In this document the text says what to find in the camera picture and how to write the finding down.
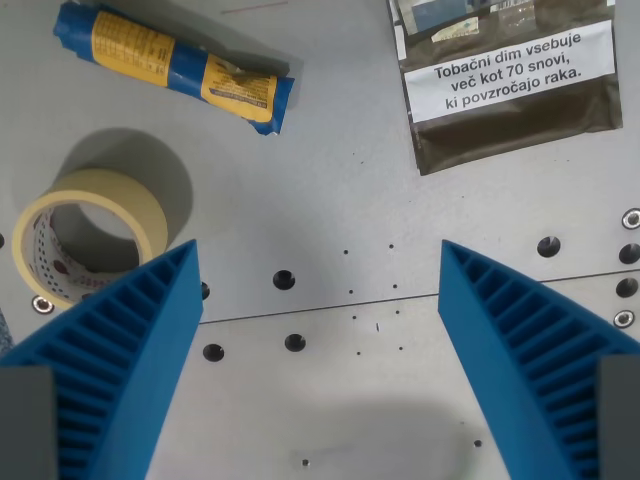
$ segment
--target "masking tape roll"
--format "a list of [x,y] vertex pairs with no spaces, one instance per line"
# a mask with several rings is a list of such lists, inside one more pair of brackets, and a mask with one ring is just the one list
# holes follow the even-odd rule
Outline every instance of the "masking tape roll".
[[167,247],[162,207],[137,181],[103,169],[79,170],[61,178],[22,213],[12,245],[22,278],[59,308],[73,306],[127,273],[89,271],[64,251],[53,228],[53,213],[56,207],[70,204],[100,207],[124,222],[133,234],[140,264]]

